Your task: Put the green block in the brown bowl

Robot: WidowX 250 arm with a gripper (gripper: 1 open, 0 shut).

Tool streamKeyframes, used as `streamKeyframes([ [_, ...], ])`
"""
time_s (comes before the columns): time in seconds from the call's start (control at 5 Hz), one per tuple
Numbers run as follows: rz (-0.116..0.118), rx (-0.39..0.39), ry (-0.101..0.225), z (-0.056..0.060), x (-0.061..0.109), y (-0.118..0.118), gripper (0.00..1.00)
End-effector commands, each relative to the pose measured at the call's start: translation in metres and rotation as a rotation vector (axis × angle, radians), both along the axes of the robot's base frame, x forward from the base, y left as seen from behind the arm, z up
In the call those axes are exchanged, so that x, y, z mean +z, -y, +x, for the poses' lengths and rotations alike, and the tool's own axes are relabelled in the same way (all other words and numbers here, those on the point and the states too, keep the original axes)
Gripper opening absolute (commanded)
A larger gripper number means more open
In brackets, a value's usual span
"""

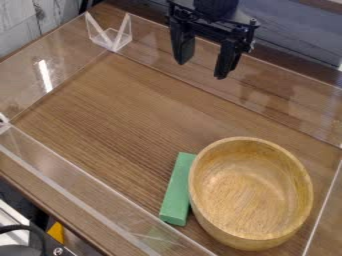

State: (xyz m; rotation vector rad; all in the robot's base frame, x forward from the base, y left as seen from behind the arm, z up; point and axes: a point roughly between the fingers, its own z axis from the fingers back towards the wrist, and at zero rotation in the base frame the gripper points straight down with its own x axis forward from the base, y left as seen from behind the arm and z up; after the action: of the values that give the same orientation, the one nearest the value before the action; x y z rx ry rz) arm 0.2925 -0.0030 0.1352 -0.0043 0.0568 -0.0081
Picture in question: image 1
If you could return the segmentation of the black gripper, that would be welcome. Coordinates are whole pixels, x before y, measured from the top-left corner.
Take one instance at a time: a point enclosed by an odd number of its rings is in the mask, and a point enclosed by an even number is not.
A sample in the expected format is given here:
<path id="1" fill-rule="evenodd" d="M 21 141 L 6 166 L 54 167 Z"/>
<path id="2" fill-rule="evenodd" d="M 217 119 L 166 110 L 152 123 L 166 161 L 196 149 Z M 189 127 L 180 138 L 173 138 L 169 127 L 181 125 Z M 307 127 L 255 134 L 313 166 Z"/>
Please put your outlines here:
<path id="1" fill-rule="evenodd" d="M 243 44 L 253 41 L 257 20 L 239 8 L 239 0 L 166 0 L 173 58 L 182 65 L 193 56 L 194 36 L 221 42 L 213 76 L 221 80 L 236 68 Z"/>

